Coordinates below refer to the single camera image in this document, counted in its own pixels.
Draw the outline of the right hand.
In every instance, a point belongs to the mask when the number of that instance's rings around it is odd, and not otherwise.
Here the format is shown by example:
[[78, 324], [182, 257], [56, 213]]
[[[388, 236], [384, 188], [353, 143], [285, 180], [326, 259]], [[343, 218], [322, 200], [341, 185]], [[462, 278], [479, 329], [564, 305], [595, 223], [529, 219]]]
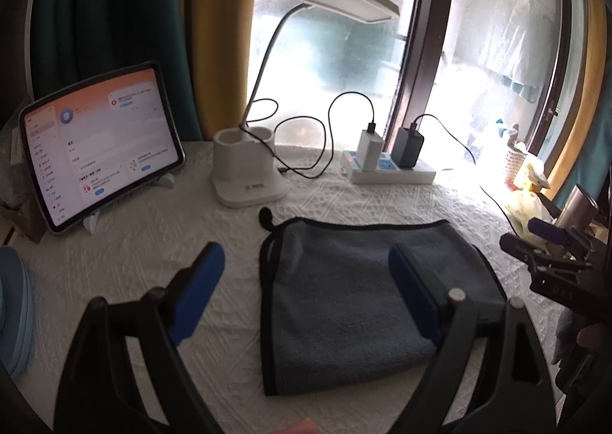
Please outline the right hand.
[[553, 364], [558, 365], [555, 384], [560, 390], [566, 393], [579, 376], [587, 356], [604, 348], [606, 333], [603, 323], [592, 323], [568, 308], [561, 312], [553, 356]]

